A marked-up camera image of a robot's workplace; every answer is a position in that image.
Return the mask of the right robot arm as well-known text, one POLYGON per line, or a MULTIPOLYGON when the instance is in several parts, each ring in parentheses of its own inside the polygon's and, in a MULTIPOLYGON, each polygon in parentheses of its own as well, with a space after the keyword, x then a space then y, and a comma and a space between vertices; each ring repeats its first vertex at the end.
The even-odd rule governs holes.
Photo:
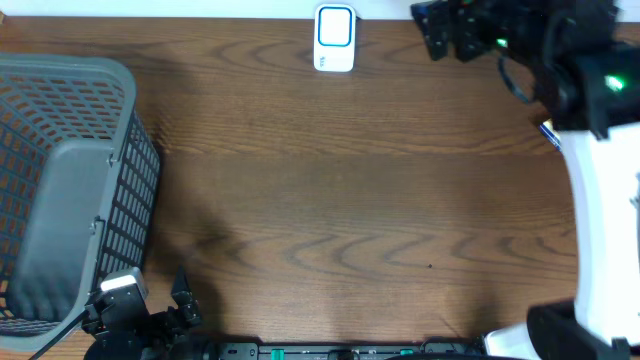
POLYGON ((429 55, 463 63, 497 51, 527 68, 574 203, 572 300, 533 306, 483 337, 481 359, 629 359, 639 353, 639 49, 618 39, 614 0, 445 0, 411 15, 429 55))

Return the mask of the yellow snack bag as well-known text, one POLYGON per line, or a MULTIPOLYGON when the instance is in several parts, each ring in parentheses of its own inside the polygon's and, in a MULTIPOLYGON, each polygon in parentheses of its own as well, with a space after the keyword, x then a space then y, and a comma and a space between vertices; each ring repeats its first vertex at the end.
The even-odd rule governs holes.
POLYGON ((561 150, 561 141, 559 134, 554 130, 553 121, 547 119, 538 126, 541 134, 558 150, 561 150))

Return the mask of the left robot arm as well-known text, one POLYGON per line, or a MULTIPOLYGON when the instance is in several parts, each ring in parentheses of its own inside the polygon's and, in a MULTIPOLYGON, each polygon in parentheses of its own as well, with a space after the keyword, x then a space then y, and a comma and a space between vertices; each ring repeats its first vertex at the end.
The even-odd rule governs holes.
POLYGON ((141 270, 113 272, 100 283, 85 305, 82 330, 94 338, 84 357, 93 360, 210 360, 218 350, 207 337, 194 335, 202 323, 199 304, 180 267, 171 298, 174 304, 152 313, 146 305, 148 289, 141 270))

